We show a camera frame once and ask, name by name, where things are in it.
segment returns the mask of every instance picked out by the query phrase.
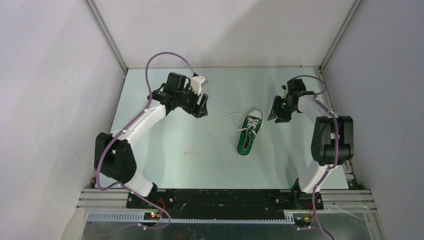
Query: white shoelace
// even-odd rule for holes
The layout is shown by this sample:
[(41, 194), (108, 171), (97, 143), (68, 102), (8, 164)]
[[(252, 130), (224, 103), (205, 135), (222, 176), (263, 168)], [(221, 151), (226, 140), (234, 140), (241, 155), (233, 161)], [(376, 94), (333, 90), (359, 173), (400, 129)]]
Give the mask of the white shoelace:
[[(240, 115), (240, 117), (241, 117), (241, 120), (240, 120), (240, 122), (238, 123), (238, 126), (237, 126), (239, 132), (244, 131), (244, 130), (248, 130), (249, 128), (252, 128), (252, 129), (255, 130), (256, 127), (258, 126), (259, 119), (253, 119), (251, 117), (247, 117), (247, 127), (246, 128), (240, 128), (241, 124), (244, 121), (243, 115), (241, 113), (239, 113), (239, 112), (235, 112), (235, 113), (231, 113), (231, 114), (225, 115), (225, 117), (230, 117), (230, 116), (233, 116), (233, 115)], [(255, 131), (251, 131), (251, 132), (253, 133), (253, 135), (255, 135), (255, 137), (257, 136), (257, 134), (256, 134)]]

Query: robotic arm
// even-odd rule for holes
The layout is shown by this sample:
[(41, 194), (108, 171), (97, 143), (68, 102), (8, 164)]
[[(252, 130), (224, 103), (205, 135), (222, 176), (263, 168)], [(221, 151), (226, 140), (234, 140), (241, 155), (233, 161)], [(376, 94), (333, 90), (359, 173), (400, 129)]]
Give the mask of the robotic arm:
[[(109, 178), (113, 178), (132, 191), (143, 197), (149, 195), (152, 189), (157, 186), (148, 181), (142, 174), (142, 170), (137, 168), (131, 143), (136, 142), (146, 134), (158, 121), (167, 116), (172, 110), (182, 108), (195, 118), (208, 115), (206, 107), (208, 95), (201, 97), (202, 87), (208, 80), (195, 74), (192, 78), (185, 75), (171, 72), (166, 83), (152, 92), (150, 106), (145, 109), (139, 119), (137, 119), (127, 130), (123, 131), (104, 157), (100, 172)], [(112, 134), (100, 133), (95, 140), (94, 168), (97, 169), (102, 153), (112, 139), (120, 132)]]
[[(310, 194), (316, 186), (320, 191), (321, 183), (337, 167), (354, 155), (353, 120), (350, 116), (339, 116), (318, 99), (313, 91), (307, 91), (302, 79), (291, 79), (282, 86), (283, 96), (275, 96), (268, 121), (275, 119), (276, 123), (287, 123), (292, 119), (292, 113), (304, 113), (315, 124), (311, 153), (313, 161), (306, 172), (296, 180), (293, 188), (300, 193)], [(336, 156), (336, 140), (338, 139), (338, 158)]]

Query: green sneaker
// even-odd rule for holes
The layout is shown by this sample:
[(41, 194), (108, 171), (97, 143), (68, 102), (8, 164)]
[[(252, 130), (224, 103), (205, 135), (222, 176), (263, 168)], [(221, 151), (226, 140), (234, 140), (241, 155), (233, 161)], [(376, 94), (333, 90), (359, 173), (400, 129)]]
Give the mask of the green sneaker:
[(253, 142), (262, 127), (262, 112), (253, 110), (244, 118), (243, 124), (239, 129), (240, 138), (236, 146), (237, 153), (246, 157), (252, 150)]

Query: white table surface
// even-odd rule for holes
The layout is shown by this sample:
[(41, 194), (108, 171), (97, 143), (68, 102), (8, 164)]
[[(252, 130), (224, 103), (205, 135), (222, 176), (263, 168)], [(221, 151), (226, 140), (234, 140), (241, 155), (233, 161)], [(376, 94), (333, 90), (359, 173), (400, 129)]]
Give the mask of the white table surface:
[[(170, 72), (191, 76), (189, 69), (149, 69), (152, 89), (165, 83)], [(159, 188), (289, 189), (312, 161), (314, 124), (293, 113), (289, 123), (267, 121), (275, 95), (290, 78), (313, 75), (309, 67), (198, 68), (208, 78), (208, 116), (195, 118), (178, 108), (132, 143), (137, 167)], [(128, 71), (112, 130), (128, 123), (144, 105), (148, 90), (144, 69)], [(308, 90), (319, 92), (314, 79), (303, 78)], [(239, 116), (253, 109), (263, 113), (263, 127), (247, 157), (235, 150)], [(100, 177), (102, 186), (113, 179)], [(347, 189), (343, 168), (336, 169), (323, 189)]]

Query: white wall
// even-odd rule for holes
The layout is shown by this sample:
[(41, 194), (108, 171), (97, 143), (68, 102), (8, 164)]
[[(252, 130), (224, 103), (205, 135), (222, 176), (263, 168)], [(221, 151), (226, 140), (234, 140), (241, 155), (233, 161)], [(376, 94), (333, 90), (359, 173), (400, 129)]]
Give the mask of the white wall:
[(325, 70), (389, 240), (423, 239), (424, 1), (364, 1)]
[(60, 239), (122, 79), (82, 0), (0, 3), (0, 239)]
[[(353, 0), (97, 0), (126, 64), (319, 65)], [(177, 67), (175, 57), (152, 66)]]

